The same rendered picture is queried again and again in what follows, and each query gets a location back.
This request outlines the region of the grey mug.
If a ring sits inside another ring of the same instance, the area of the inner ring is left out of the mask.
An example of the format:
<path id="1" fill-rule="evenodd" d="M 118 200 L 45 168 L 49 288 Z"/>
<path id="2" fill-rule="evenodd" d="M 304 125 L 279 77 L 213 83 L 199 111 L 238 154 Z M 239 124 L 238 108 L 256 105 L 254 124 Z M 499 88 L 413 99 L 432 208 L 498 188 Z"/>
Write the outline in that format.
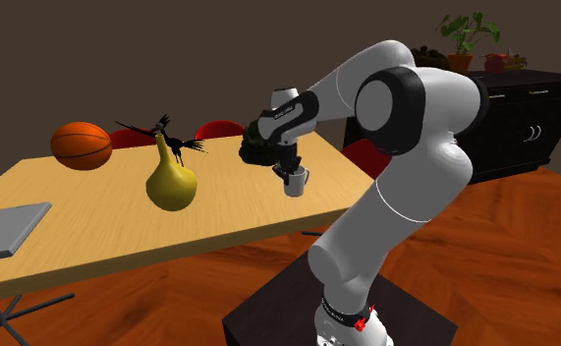
<path id="1" fill-rule="evenodd" d="M 304 191 L 305 186 L 309 181 L 310 171 L 299 166 L 298 169 L 288 176 L 288 183 L 284 185 L 284 193 L 291 198 L 300 197 Z"/>

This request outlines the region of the dark green bushy plant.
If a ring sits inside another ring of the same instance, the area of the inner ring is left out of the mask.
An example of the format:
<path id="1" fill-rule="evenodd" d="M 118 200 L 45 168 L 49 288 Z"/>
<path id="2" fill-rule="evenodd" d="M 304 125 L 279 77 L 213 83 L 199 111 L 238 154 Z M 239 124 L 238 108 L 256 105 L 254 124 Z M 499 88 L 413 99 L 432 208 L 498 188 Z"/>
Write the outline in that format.
<path id="1" fill-rule="evenodd" d="M 246 126 L 239 155 L 245 163 L 252 165 L 273 166 L 279 161 L 276 147 L 260 136 L 257 120 Z"/>

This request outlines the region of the wooden table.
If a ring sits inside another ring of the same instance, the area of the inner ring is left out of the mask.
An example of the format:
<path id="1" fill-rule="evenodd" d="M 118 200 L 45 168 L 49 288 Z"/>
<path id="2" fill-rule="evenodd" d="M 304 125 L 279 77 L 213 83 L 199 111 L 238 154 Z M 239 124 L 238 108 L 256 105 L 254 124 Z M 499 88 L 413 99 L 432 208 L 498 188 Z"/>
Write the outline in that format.
<path id="1" fill-rule="evenodd" d="M 331 223 L 371 179 L 317 134 L 298 149 L 310 177 L 298 198 L 268 167 L 245 164 L 237 137 L 209 140 L 184 159 L 197 178 L 185 209 L 147 197 L 154 146 L 116 150 L 102 167 L 74 171 L 52 157 L 24 159 L 0 176 L 0 208 L 51 207 L 17 252 L 0 259 L 0 299 Z"/>

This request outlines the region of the black bird figure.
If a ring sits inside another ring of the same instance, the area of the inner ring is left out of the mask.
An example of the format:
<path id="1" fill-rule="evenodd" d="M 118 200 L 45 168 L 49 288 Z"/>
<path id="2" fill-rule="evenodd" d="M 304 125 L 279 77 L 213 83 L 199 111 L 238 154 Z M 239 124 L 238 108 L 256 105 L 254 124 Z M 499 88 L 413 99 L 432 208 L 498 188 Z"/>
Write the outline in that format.
<path id="1" fill-rule="evenodd" d="M 131 126 L 131 125 L 126 125 L 126 124 L 120 123 L 120 122 L 117 122 L 117 124 L 127 128 L 129 130 L 135 131 L 137 133 L 140 133 L 140 134 L 143 134 L 143 135 L 146 135 L 146 136 L 149 136 L 149 137 L 155 137 L 157 135 L 157 131 L 159 131 L 160 134 L 162 135 L 162 137 L 164 138 L 165 143 L 171 148 L 172 153 L 180 160 L 181 164 L 184 164 L 184 161 L 182 159 L 182 152 L 181 152 L 181 149 L 183 147 L 204 152 L 203 140 L 193 139 L 193 140 L 189 140 L 189 141 L 182 141 L 182 140 L 177 139 L 177 138 L 170 138 L 167 135 L 167 133 L 165 132 L 165 128 L 167 127 L 169 122 L 170 122 L 169 116 L 167 114 L 164 114 L 151 130 L 143 130 L 143 129 L 136 128 L 136 127 Z"/>

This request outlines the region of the yellow gourd-shaped vase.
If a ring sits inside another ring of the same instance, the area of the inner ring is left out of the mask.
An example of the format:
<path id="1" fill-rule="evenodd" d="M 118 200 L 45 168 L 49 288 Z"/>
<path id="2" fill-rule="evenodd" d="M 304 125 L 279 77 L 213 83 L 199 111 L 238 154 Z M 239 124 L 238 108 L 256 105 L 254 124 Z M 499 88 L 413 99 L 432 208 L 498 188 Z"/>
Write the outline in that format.
<path id="1" fill-rule="evenodd" d="M 159 163 L 145 183 L 148 198 L 159 208 L 178 211 L 191 204 L 196 196 L 197 179 L 170 154 L 161 134 L 155 136 Z"/>

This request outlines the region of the dark robot stand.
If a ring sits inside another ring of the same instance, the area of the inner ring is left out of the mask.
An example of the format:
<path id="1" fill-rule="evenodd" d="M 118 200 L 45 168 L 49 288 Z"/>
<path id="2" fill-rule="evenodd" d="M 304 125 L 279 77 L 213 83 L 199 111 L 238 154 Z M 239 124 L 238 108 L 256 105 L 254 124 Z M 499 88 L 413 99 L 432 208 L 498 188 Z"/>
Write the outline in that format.
<path id="1" fill-rule="evenodd" d="M 302 254 L 222 319 L 227 346 L 315 346 L 321 294 Z M 394 346 L 451 346 L 457 325 L 383 276 L 368 301 Z"/>

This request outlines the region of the orange basketball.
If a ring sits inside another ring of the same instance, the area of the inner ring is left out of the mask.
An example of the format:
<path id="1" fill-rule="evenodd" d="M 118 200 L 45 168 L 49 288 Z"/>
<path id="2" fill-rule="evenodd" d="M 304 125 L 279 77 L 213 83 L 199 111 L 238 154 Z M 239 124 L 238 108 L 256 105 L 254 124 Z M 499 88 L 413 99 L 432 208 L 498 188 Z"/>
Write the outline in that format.
<path id="1" fill-rule="evenodd" d="M 100 168 L 113 151 L 109 135 L 88 122 L 72 122 L 61 126 L 53 134 L 50 148 L 61 164 L 80 171 Z"/>

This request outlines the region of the black sideboard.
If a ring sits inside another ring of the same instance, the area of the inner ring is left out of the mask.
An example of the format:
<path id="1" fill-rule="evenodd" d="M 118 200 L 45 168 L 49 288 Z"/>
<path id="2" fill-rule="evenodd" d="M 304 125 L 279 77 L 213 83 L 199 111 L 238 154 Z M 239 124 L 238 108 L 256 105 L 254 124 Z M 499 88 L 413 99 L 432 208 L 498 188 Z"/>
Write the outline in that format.
<path id="1" fill-rule="evenodd" d="M 561 139 L 561 73 L 530 70 L 510 51 L 484 58 L 484 69 L 469 75 L 487 87 L 488 112 L 457 136 L 471 158 L 473 184 L 548 164 Z"/>

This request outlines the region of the grey laptop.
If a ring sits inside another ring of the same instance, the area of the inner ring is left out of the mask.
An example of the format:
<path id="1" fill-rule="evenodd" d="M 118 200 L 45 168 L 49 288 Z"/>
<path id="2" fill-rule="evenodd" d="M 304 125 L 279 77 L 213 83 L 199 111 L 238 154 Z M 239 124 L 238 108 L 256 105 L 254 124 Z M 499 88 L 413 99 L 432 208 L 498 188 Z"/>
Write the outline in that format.
<path id="1" fill-rule="evenodd" d="M 0 209 L 0 259 L 16 253 L 51 207 L 41 202 Z"/>

